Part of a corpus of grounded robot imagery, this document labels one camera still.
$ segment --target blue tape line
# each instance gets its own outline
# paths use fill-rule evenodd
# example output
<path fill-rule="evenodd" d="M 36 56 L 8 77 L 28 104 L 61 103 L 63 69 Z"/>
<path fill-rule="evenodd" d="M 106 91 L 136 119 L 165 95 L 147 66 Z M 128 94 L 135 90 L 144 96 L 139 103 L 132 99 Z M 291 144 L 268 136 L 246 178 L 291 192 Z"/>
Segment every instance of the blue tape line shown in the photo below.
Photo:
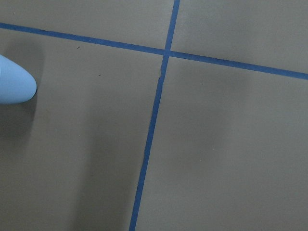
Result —
<path fill-rule="evenodd" d="M 0 23 L 0 28 L 22 31 L 22 32 L 27 32 L 27 33 L 32 33 L 32 34 L 46 35 L 46 36 L 57 37 L 57 38 L 62 38 L 62 39 L 69 39 L 69 40 L 75 40 L 75 41 L 81 41 L 81 42 L 87 42 L 87 43 L 100 44 L 104 46 L 123 48 L 123 49 L 133 50 L 133 51 L 142 51 L 146 53 L 160 54 L 160 55 L 164 54 L 163 49 L 134 45 L 134 44 L 123 43 L 123 42 L 115 42 L 115 41 L 110 41 L 110 40 L 105 40 L 105 39 L 100 39 L 100 38 L 92 38 L 92 37 L 73 35 L 73 34 L 67 34 L 67 33 L 55 32 L 55 31 L 40 30 L 40 29 L 26 27 L 26 26 L 17 26 L 17 25 L 11 25 L 11 24 L 6 24 L 6 23 Z"/>
<path fill-rule="evenodd" d="M 152 116 L 151 116 L 150 126 L 148 130 L 148 136 L 147 136 L 147 140 L 145 144 L 145 149 L 144 149 L 143 163 L 142 163 L 142 167 L 140 170 L 138 186 L 137 186 L 136 196 L 135 196 L 135 202 L 134 202 L 133 211 L 132 211 L 131 219 L 130 219 L 129 231 L 135 231 L 136 229 L 136 223 L 137 223 L 138 212 L 140 208 L 145 175 L 146 175 L 146 170 L 148 167 L 151 146 L 152 146 L 152 141 L 153 141 L 153 135 L 154 135 L 154 130 L 156 126 L 156 119 L 158 115 L 160 99 L 162 96 L 163 84 L 164 84 L 164 80 L 166 76 L 170 49 L 171 49 L 172 39 L 174 35 L 175 24 L 177 21 L 179 6 L 180 6 L 180 0 L 174 0 L 170 24 L 169 24 L 169 30 L 168 30 L 168 35 L 167 35 L 166 45 L 165 45 L 165 50 L 164 50 L 164 56 L 162 60 L 160 78 L 157 83 L 156 94 L 155 94 L 155 99 L 154 99 L 154 104 L 153 104 L 153 109 L 152 109 Z"/>
<path fill-rule="evenodd" d="M 308 80 L 308 74 L 306 73 L 288 71 L 288 70 L 267 67 L 267 66 L 260 66 L 260 65 L 255 65 L 255 64 L 246 64 L 246 63 L 241 63 L 241 62 L 236 62 L 236 61 L 211 58 L 211 57 L 195 55 L 195 54 L 187 54 L 187 53 L 182 53 L 182 52 L 177 52 L 177 51 L 170 51 L 170 48 L 171 48 L 170 41 L 166 43 L 166 47 L 163 50 L 163 49 L 134 45 L 134 44 L 129 44 L 129 43 L 115 42 L 115 41 L 110 41 L 110 40 L 105 40 L 105 39 L 100 39 L 100 38 L 92 38 L 92 37 L 73 35 L 73 34 L 67 34 L 67 33 L 55 32 L 55 31 L 46 31 L 46 30 L 40 30 L 36 28 L 6 24 L 6 23 L 0 23 L 0 28 L 27 32 L 27 33 L 32 33 L 32 34 L 46 35 L 46 36 L 62 38 L 62 39 L 69 39 L 69 40 L 99 44 L 99 45 L 104 45 L 104 46 L 109 46 L 109 47 L 123 48 L 123 49 L 133 50 L 133 51 L 141 51 L 141 52 L 146 52 L 146 53 L 159 54 L 159 55 L 165 55 L 166 52 L 169 52 L 169 56 L 176 57 L 176 58 L 200 61 L 204 63 L 217 64 L 217 65 L 223 65 L 223 66 L 231 66 L 231 67 L 236 67 L 236 68 L 241 68 L 241 69 L 246 69 L 246 70 L 259 71 L 259 72 L 265 72 L 265 73 L 270 73 L 270 74 L 275 74 L 275 75 L 288 76 L 288 77 Z"/>
<path fill-rule="evenodd" d="M 231 67 L 236 67 L 236 68 L 241 68 L 241 69 L 246 69 L 246 70 L 259 71 L 259 72 L 265 72 L 265 73 L 270 73 L 270 74 L 275 74 L 275 75 L 288 76 L 288 77 L 301 78 L 301 79 L 308 80 L 308 74 L 296 72 L 296 71 L 288 71 L 288 70 L 267 67 L 267 66 L 259 66 L 259 65 L 254 65 L 254 64 L 245 64 L 245 63 L 236 62 L 236 61 L 216 59 L 216 58 L 195 55 L 195 54 L 186 54 L 186 53 L 176 52 L 176 51 L 171 51 L 170 56 L 181 58 L 181 59 L 189 59 L 189 60 L 200 61 L 204 63 L 231 66 Z"/>

